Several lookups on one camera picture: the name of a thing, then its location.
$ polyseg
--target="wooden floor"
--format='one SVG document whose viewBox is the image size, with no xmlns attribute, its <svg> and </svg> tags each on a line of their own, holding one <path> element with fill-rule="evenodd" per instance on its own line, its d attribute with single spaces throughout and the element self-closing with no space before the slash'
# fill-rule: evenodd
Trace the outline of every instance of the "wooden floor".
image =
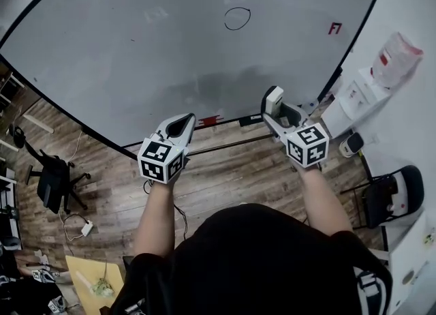
<svg viewBox="0 0 436 315">
<path fill-rule="evenodd" d="M 321 105 L 315 118 L 319 119 L 325 107 L 325 104 Z M 31 114 L 54 128 L 55 132 L 49 134 L 20 117 L 16 123 L 25 131 L 27 140 L 37 150 L 43 149 L 48 154 L 68 160 L 75 151 L 80 126 L 44 100 L 37 102 Z M 267 133 L 263 123 L 244 128 L 238 123 L 228 123 L 195 131 L 190 148 L 203 149 Z M 4 134 L 1 137 L 12 143 L 11 137 Z M 338 144 L 337 140 L 331 142 L 329 159 L 323 164 L 324 175 L 336 193 L 361 183 L 366 177 L 360 159 L 341 157 Z M 298 175 L 291 171 L 290 161 L 282 148 L 281 143 L 266 139 L 193 156 L 175 187 L 175 203 L 187 214 L 188 235 L 218 210 L 241 202 L 261 203 L 304 220 L 306 215 Z M 136 152 L 139 146 L 130 150 Z M 18 180 L 19 224 L 25 248 L 19 257 L 30 260 L 33 251 L 41 249 L 47 254 L 50 264 L 66 268 L 65 255 L 71 252 L 59 216 L 43 207 L 36 194 L 36 178 L 31 179 L 29 185 L 24 183 L 28 165 L 34 165 L 36 170 L 41 165 L 25 149 L 14 153 L 2 147 L 0 156 L 5 157 L 8 166 L 16 171 Z M 122 256 L 132 253 L 134 232 L 147 200 L 138 164 L 86 134 L 80 138 L 73 162 L 76 167 L 72 170 L 72 177 L 83 172 L 91 173 L 92 177 L 83 179 L 76 190 L 88 205 L 88 211 L 83 211 L 73 200 L 70 207 L 72 212 L 91 220 L 95 228 L 88 237 L 74 240 L 69 246 L 74 256 L 107 259 L 121 265 Z M 352 223 L 358 225 L 352 196 L 339 198 Z M 68 219 L 66 226 L 70 236 L 76 236 L 80 234 L 83 221 L 73 217 Z M 177 213 L 176 244 L 182 241 L 183 229 L 183 219 Z M 369 247 L 382 246 L 378 229 L 359 230 L 358 235 Z"/>
</svg>

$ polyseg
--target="yellow table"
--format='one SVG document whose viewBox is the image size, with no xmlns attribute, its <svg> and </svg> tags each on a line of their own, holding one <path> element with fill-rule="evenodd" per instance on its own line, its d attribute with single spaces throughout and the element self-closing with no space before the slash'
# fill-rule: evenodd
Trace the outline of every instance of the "yellow table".
<svg viewBox="0 0 436 315">
<path fill-rule="evenodd" d="M 111 298 L 103 298 L 93 295 L 85 283 L 77 276 L 76 272 L 80 272 L 94 285 L 98 282 L 98 279 L 102 278 L 104 275 L 105 262 L 97 262 L 96 260 L 87 260 L 71 256 L 66 256 L 66 259 L 71 279 L 73 280 L 77 295 L 87 315 L 99 315 L 99 309 L 104 306 L 110 308 L 124 285 L 118 265 L 108 263 L 106 280 L 114 290 L 114 296 Z"/>
</svg>

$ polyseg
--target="red sticker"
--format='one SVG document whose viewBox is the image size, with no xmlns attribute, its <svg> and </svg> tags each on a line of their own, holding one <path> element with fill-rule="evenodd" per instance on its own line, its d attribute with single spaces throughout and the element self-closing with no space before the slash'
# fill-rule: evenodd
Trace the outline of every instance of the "red sticker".
<svg viewBox="0 0 436 315">
<path fill-rule="evenodd" d="M 381 62 L 383 63 L 383 65 L 387 65 L 387 64 L 388 64 L 388 60 L 387 60 L 387 58 L 385 57 L 385 55 L 381 55 L 381 56 L 380 56 L 380 60 L 381 60 Z"/>
<path fill-rule="evenodd" d="M 205 119 L 200 119 L 198 122 L 200 122 L 200 126 L 214 126 L 217 124 L 218 121 L 223 120 L 224 118 L 219 118 L 220 115 L 215 115 L 211 117 L 207 117 Z"/>
</svg>

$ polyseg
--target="person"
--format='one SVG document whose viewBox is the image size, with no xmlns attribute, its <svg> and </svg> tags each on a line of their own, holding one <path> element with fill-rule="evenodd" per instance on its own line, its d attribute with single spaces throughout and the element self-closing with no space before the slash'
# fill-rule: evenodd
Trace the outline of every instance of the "person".
<svg viewBox="0 0 436 315">
<path fill-rule="evenodd" d="M 264 205 L 223 209 L 174 249 L 173 187 L 155 182 L 111 314 L 385 314 L 389 271 L 318 168 L 294 164 L 309 226 Z"/>
</svg>

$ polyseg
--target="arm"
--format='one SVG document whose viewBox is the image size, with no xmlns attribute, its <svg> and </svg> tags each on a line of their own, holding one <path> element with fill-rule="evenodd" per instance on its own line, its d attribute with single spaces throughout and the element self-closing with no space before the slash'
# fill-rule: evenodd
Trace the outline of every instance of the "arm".
<svg viewBox="0 0 436 315">
<path fill-rule="evenodd" d="M 310 225 L 331 236 L 339 231 L 353 231 L 339 199 L 316 166 L 295 165 L 302 181 L 302 193 Z"/>
<path fill-rule="evenodd" d="M 135 256 L 141 253 L 165 257 L 174 250 L 174 182 L 154 182 L 134 241 Z"/>
</svg>

